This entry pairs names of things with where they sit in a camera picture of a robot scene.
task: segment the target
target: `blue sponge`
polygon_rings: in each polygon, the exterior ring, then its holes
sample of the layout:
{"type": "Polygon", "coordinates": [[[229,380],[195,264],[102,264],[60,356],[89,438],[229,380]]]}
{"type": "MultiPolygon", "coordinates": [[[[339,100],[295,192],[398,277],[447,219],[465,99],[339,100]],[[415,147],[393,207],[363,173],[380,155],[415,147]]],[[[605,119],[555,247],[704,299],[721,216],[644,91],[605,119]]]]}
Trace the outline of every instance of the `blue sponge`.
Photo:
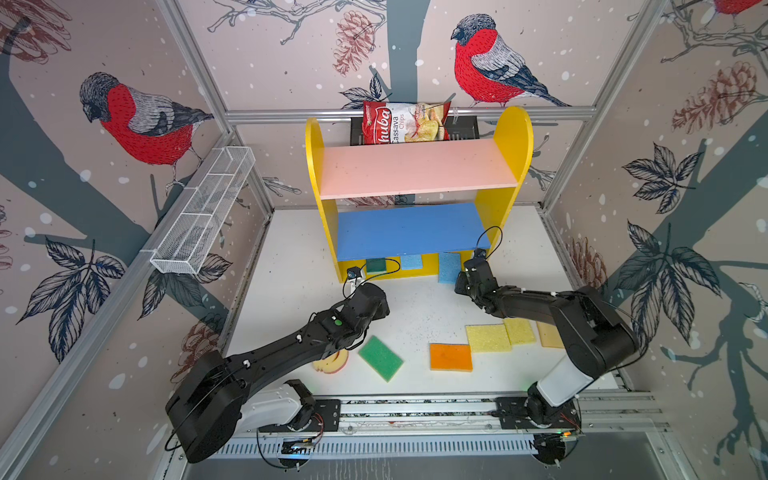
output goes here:
{"type": "Polygon", "coordinates": [[[402,255],[400,264],[403,270],[421,270],[424,268],[421,255],[402,255]]]}
{"type": "Polygon", "coordinates": [[[462,271],[462,256],[458,253],[440,253],[438,261],[440,264],[438,283],[455,284],[458,272],[462,271]]]}

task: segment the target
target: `dark green sponge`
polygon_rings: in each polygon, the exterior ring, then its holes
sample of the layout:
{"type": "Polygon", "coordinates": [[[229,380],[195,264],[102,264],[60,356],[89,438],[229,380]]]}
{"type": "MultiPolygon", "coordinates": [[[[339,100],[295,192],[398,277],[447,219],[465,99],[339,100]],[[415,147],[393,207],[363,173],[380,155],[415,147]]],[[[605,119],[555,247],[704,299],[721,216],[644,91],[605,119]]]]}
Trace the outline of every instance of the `dark green sponge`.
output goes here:
{"type": "Polygon", "coordinates": [[[402,366],[402,359],[375,336],[360,349],[360,356],[387,382],[402,366]]]}

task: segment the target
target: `yellow sponge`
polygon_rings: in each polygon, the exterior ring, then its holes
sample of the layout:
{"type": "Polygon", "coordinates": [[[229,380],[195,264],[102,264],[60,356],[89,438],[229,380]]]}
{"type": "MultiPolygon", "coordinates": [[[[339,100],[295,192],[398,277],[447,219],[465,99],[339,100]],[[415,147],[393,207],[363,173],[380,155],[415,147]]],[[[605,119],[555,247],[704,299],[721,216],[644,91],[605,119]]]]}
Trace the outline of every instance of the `yellow sponge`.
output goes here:
{"type": "Polygon", "coordinates": [[[467,325],[467,340],[472,353],[512,350],[507,328],[503,325],[467,325]]]}
{"type": "Polygon", "coordinates": [[[527,319],[504,319],[504,326],[507,327],[507,335],[512,345],[536,343],[536,335],[533,334],[531,322],[527,319]]]}

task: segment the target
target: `red bird breast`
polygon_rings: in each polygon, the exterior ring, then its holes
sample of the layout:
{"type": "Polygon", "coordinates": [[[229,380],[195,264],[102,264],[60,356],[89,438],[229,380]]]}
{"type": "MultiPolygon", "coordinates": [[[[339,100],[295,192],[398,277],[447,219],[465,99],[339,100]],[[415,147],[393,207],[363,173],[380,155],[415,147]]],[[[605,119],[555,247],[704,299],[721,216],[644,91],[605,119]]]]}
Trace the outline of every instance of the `red bird breast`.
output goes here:
{"type": "Polygon", "coordinates": [[[504,104],[511,98],[525,93],[521,88],[488,80],[472,64],[472,56],[487,53],[496,42],[496,30],[481,30],[475,33],[465,47],[456,44],[454,73],[458,86],[476,101],[504,104]]]}
{"type": "Polygon", "coordinates": [[[110,90],[107,95],[110,121],[101,121],[115,140],[133,158],[150,165],[171,165],[180,159],[192,145],[192,125],[160,137],[133,132],[128,122],[136,114],[136,104],[131,93],[123,84],[110,90]]]}

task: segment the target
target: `chip bag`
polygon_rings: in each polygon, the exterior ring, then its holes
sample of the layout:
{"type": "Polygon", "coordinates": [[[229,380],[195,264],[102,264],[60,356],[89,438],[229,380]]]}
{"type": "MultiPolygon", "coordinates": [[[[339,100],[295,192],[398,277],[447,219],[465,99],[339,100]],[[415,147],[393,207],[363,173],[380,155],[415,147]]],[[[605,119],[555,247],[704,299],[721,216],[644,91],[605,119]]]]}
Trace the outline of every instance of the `chip bag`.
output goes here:
{"type": "Polygon", "coordinates": [[[445,104],[399,104],[367,101],[362,106],[365,145],[403,144],[413,141],[448,140],[445,104]]]}

